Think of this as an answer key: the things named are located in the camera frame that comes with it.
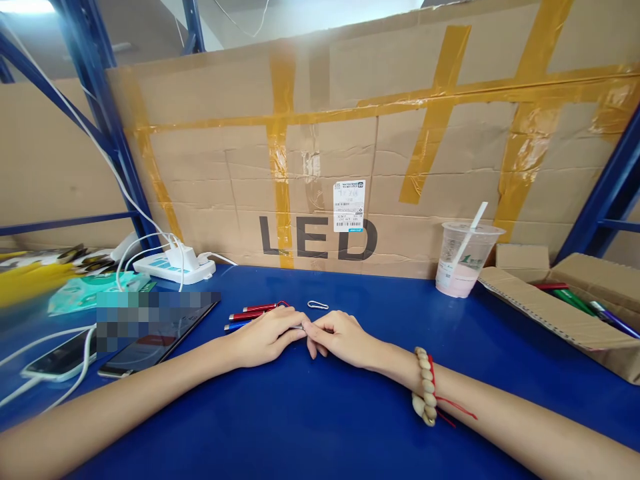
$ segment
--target white straw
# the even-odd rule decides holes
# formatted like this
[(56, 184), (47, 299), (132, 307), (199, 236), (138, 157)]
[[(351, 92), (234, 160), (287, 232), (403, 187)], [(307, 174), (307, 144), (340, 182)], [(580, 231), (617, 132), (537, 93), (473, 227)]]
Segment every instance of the white straw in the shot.
[(473, 231), (478, 226), (478, 222), (480, 222), (480, 218), (482, 218), (482, 214), (485, 212), (485, 209), (487, 208), (488, 204), (489, 202), (482, 202), (482, 204), (480, 205), (480, 208), (478, 208), (478, 213), (475, 214), (475, 217), (471, 222), (471, 228), (465, 235), (465, 239), (462, 240), (462, 245), (460, 245), (460, 249), (458, 250), (458, 253), (455, 254), (455, 258), (451, 262), (452, 273), (455, 270), (456, 266), (458, 265), (458, 262), (460, 261), (460, 257), (462, 257), (462, 254), (465, 252), (467, 245), (469, 244), (469, 240), (471, 240), (471, 236), (473, 235)]

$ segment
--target red pen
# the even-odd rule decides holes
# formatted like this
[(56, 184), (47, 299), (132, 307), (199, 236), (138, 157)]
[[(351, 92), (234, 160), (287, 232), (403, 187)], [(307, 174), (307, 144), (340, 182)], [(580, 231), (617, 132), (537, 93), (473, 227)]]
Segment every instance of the red pen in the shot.
[(264, 311), (253, 311), (253, 312), (244, 312), (244, 313), (234, 313), (229, 316), (229, 321), (241, 321), (241, 320), (253, 320), (262, 315)]
[(268, 303), (266, 305), (256, 305), (254, 307), (244, 307), (242, 309), (242, 311), (269, 311), (269, 310), (273, 310), (274, 308), (276, 308), (278, 305), (283, 304), (285, 306), (289, 306), (289, 304), (287, 302), (285, 302), (284, 300), (280, 300), (278, 303)]

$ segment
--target metal clip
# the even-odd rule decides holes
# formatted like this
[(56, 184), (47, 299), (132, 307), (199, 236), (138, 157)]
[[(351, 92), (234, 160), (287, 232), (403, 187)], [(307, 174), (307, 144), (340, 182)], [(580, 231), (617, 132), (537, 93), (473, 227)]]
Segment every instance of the metal clip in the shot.
[(329, 310), (329, 306), (325, 305), (324, 303), (320, 303), (320, 302), (316, 302), (315, 300), (309, 300), (307, 302), (307, 306), (309, 308), (317, 308), (320, 310)]

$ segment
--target wrist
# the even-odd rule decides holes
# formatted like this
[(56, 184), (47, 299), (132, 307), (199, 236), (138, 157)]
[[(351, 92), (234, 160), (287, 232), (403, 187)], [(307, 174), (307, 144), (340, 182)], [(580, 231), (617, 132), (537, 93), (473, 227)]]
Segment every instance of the wrist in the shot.
[(380, 341), (373, 362), (367, 370), (380, 373), (411, 391), (421, 391), (422, 378), (416, 356), (392, 343)]
[(217, 377), (240, 368), (240, 358), (236, 354), (231, 337), (218, 337), (194, 350), (197, 362), (203, 367), (206, 379)]

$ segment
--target plastic cup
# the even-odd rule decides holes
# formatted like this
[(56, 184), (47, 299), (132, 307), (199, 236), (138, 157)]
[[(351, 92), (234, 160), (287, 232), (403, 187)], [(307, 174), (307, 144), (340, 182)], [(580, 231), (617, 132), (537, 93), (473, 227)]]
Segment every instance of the plastic cup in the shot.
[[(471, 230), (470, 223), (444, 222), (444, 238), (435, 287), (440, 292), (454, 298), (467, 298), (484, 267), (491, 249), (498, 237), (505, 231), (491, 225), (478, 225)], [(469, 241), (458, 263), (453, 264), (466, 236)]]

